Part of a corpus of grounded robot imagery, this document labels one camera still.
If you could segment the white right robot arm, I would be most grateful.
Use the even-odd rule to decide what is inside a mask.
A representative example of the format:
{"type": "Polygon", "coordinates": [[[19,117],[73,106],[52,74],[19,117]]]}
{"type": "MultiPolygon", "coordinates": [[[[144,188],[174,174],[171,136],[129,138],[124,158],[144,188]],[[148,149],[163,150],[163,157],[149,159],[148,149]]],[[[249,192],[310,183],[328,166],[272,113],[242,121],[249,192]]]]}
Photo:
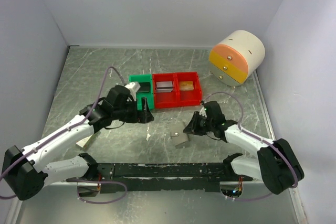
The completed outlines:
{"type": "Polygon", "coordinates": [[[304,179],[304,171],[287,140],[263,138],[226,119],[216,101],[203,103],[183,132],[199,136],[213,133],[216,140],[237,145],[252,155],[251,158],[240,153],[230,156],[229,164],[223,167],[227,180],[246,175],[262,181],[271,193],[279,195],[304,179]]]}

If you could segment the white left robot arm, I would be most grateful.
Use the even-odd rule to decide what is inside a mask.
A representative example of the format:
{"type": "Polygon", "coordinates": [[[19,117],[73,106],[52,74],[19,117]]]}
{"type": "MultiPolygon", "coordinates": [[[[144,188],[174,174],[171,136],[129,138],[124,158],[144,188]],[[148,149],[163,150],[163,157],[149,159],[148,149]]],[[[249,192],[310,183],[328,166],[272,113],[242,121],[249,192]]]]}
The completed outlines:
{"type": "Polygon", "coordinates": [[[137,106],[138,82],[116,85],[106,97],[84,107],[63,127],[22,149],[12,146],[5,152],[1,178],[19,200],[27,200],[44,187],[61,180],[83,178],[91,182],[98,177],[98,163],[87,153],[61,162],[54,158],[72,144],[101,129],[108,130],[113,121],[146,124],[154,120],[146,98],[137,106]]]}

